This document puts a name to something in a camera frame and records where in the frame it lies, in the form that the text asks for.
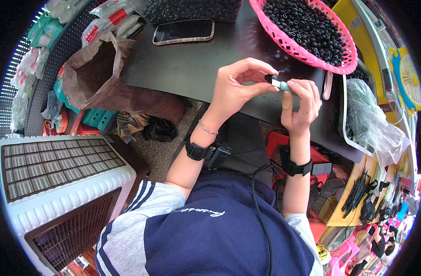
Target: fingernail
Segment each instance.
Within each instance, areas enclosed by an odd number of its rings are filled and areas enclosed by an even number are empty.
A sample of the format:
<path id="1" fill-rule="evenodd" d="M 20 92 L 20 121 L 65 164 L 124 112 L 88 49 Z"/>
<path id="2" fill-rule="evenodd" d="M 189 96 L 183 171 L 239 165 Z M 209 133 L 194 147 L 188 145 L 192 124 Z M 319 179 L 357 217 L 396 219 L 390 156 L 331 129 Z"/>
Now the fingernail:
<path id="1" fill-rule="evenodd" d="M 275 86 L 272 86 L 272 87 L 269 87 L 269 90 L 268 90 L 269 92 L 278 92 L 279 91 L 279 88 L 278 87 L 275 87 Z"/>

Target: brown vent grille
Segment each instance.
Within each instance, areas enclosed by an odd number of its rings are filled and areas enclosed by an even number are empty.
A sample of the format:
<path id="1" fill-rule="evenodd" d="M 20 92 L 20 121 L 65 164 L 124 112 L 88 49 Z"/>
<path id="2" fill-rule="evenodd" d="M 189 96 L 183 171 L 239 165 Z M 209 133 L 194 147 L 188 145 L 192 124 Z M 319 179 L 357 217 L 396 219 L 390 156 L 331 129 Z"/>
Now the brown vent grille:
<path id="1" fill-rule="evenodd" d="M 121 187 L 32 230 L 25 235 L 26 242 L 57 273 L 97 242 L 120 191 Z"/>
<path id="2" fill-rule="evenodd" d="M 103 139 L 7 145 L 2 157 L 8 202 L 125 165 Z"/>

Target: desk surface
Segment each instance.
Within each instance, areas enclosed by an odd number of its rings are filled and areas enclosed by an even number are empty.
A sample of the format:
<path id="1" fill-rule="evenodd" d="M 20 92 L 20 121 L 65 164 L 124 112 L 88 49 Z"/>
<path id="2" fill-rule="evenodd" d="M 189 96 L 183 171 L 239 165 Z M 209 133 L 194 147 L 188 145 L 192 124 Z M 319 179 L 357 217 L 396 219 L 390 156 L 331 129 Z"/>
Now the desk surface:
<path id="1" fill-rule="evenodd" d="M 350 214 L 343 218 L 345 212 L 341 211 L 341 208 L 344 206 L 344 203 L 347 200 L 347 197 L 349 196 L 351 189 L 353 188 L 354 181 L 362 174 L 362 170 L 364 166 L 368 169 L 368 174 L 372 177 L 375 174 L 376 166 L 378 166 L 377 157 L 369 157 L 368 155 L 364 155 L 362 158 L 362 161 L 360 163 L 355 163 L 353 166 L 352 172 L 350 174 L 350 177 L 347 181 L 347 185 L 344 189 L 344 192 L 341 196 L 341 199 L 335 206 L 335 210 L 331 211 L 331 207 L 329 203 L 326 201 L 324 206 L 322 207 L 319 217 L 324 220 L 324 223 L 327 226 L 358 226 L 361 225 L 361 220 L 359 219 L 359 216 L 361 215 L 361 208 L 363 206 L 363 200 L 358 204 L 357 208 L 350 212 Z M 387 175 L 385 176 L 384 182 L 390 182 L 393 183 L 395 178 L 395 166 L 390 165 L 389 169 L 387 171 Z M 380 193 L 377 206 L 379 203 L 384 199 L 385 194 L 387 193 L 388 188 L 382 189 L 382 192 Z M 376 216 L 376 218 L 370 222 L 376 223 L 379 221 L 379 215 Z"/>
<path id="2" fill-rule="evenodd" d="M 218 69 L 252 57 L 283 70 L 278 80 L 313 80 L 322 91 L 326 72 L 292 58 L 276 45 L 264 31 L 249 1 L 243 2 L 235 23 L 215 22 L 215 34 L 210 41 L 155 46 L 154 30 L 148 24 L 136 38 L 121 74 L 123 84 L 210 102 Z M 347 145 L 337 131 L 341 81 L 339 75 L 334 77 L 332 96 L 323 102 L 318 118 L 310 126 L 311 139 L 359 163 L 363 153 Z M 281 99 L 280 93 L 267 93 L 247 102 L 240 112 L 281 125 Z M 294 102 L 298 105 L 299 99 L 294 97 Z"/>

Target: phone case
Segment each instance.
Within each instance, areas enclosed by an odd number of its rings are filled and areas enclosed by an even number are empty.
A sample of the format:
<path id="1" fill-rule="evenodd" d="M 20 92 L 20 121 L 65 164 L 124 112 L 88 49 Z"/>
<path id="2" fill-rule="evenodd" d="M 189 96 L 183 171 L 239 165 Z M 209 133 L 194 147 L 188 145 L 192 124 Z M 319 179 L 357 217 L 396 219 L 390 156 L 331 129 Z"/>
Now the phone case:
<path id="1" fill-rule="evenodd" d="M 158 25 L 157 28 L 155 29 L 154 36 L 152 37 L 152 43 L 155 44 L 156 46 L 160 46 L 160 45 L 182 43 L 182 42 L 211 40 L 213 38 L 213 32 L 215 31 L 215 22 L 212 19 L 211 19 L 212 20 L 212 31 L 210 32 L 210 36 L 208 36 L 208 37 L 188 37 L 188 38 L 178 38 L 178 39 L 171 39 L 171 40 L 166 40 L 166 41 L 155 42 L 155 35 L 157 34 L 159 26 L 167 25 L 167 24 L 171 24 L 171 23 L 178 23 L 178 22 L 185 22 L 185 21 L 197 21 L 197 20 L 209 20 L 209 19 L 189 19 L 189 20 L 175 21 L 175 22 L 169 22 L 169 23 Z"/>

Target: black wristband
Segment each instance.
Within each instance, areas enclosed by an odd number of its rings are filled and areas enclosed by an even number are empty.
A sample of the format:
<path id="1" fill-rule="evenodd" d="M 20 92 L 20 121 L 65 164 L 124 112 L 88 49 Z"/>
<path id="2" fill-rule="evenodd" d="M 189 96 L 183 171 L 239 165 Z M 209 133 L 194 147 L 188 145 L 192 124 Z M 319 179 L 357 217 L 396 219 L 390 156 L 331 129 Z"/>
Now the black wristband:
<path id="1" fill-rule="evenodd" d="M 200 161 L 207 155 L 209 147 L 200 147 L 195 143 L 191 143 L 191 136 L 186 137 L 186 153 L 190 159 Z"/>
<path id="2" fill-rule="evenodd" d="M 290 146 L 281 146 L 279 148 L 279 154 L 281 157 L 282 170 L 288 175 L 295 176 L 295 174 L 302 174 L 305 176 L 312 171 L 312 159 L 303 165 L 297 165 L 290 159 Z"/>

